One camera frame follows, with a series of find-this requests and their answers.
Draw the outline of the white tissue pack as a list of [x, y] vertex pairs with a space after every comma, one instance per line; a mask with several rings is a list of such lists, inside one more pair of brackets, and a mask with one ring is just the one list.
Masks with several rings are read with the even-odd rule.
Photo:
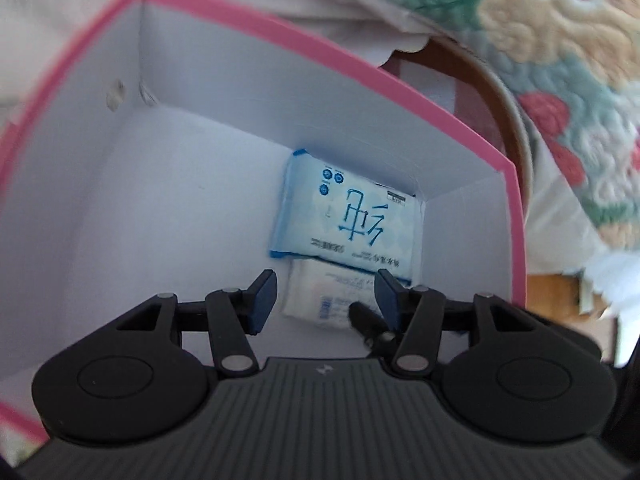
[[282, 313], [324, 328], [350, 327], [349, 306], [360, 302], [375, 314], [374, 276], [317, 259], [292, 261]]

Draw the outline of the blue tissue pack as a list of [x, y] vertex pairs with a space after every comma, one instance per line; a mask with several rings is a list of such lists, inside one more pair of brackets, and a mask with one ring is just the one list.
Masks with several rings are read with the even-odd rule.
[[299, 150], [285, 168], [270, 256], [385, 269], [409, 283], [423, 213], [417, 198]]

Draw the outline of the pink storage box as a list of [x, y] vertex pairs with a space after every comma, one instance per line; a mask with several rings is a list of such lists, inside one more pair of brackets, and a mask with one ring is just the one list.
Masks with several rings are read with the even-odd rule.
[[115, 0], [1, 139], [1, 368], [153, 292], [193, 299], [268, 254], [303, 148], [416, 196], [415, 280], [525, 297], [515, 168], [402, 81], [224, 0]]

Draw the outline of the checkered pastel rug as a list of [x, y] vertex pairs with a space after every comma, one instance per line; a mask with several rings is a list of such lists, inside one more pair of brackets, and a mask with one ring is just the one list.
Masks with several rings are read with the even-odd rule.
[[454, 40], [435, 37], [418, 52], [394, 51], [382, 65], [421, 91], [506, 156], [515, 167], [521, 203], [533, 192], [533, 157], [512, 94], [488, 65]]

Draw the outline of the floral quilt bedspread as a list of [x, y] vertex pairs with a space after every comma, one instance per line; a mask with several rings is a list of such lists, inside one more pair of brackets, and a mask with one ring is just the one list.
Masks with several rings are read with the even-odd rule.
[[386, 0], [498, 76], [589, 223], [639, 246], [639, 0]]

